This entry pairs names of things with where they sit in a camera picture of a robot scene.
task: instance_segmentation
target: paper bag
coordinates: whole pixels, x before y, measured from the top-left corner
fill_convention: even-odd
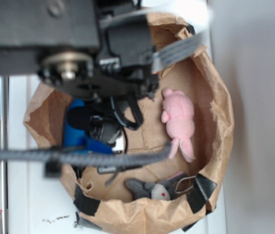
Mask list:
[[[178,39],[190,37],[186,22],[169,14],[148,16],[154,45],[160,49]],[[195,109],[195,134],[192,138],[196,160],[188,164],[178,152],[173,160],[120,173],[109,187],[111,175],[99,175],[88,167],[77,179],[70,165],[60,178],[85,225],[115,234],[165,234],[184,228],[216,208],[233,144],[234,117],[231,98],[221,77],[201,46],[186,60],[159,74],[160,88],[154,101],[143,99],[139,106],[144,124],[137,131],[127,130],[129,153],[156,152],[171,140],[160,121],[163,88],[180,89],[189,96]],[[72,98],[41,84],[28,107],[24,124],[40,147],[61,145],[64,115]],[[173,201],[142,198],[133,201],[124,182],[138,178],[156,182],[183,171],[196,178],[188,195]]]

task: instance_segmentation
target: gray wall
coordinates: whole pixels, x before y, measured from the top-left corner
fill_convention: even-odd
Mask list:
[[[275,233],[275,0],[208,0],[214,63],[236,129],[224,180],[228,234]]]

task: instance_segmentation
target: pink plush toy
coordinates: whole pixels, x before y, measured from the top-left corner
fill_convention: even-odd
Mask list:
[[[161,121],[166,123],[167,133],[173,139],[169,158],[172,159],[180,148],[185,160],[192,162],[195,159],[190,139],[195,131],[193,103],[180,90],[165,88],[162,94],[165,99]]]

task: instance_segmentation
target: blue component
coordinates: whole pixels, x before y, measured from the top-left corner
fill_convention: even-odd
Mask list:
[[[75,99],[69,106],[67,112],[75,107],[85,106],[84,102],[80,99]],[[64,147],[74,147],[74,146],[85,146],[85,150],[78,150],[77,153],[88,153],[89,151],[99,152],[104,154],[112,154],[112,148],[107,146],[97,140],[89,138],[84,130],[73,128],[68,124],[67,119],[65,119],[65,129],[64,129]]]

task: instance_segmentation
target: gray plush toy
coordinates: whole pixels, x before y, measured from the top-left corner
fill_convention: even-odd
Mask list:
[[[139,179],[128,179],[126,181],[126,187],[133,193],[134,199],[139,198],[151,198],[151,199],[162,199],[162,200],[173,200],[176,199],[177,195],[173,184],[187,175],[184,172],[177,173],[168,179],[163,179],[154,182],[144,182]]]

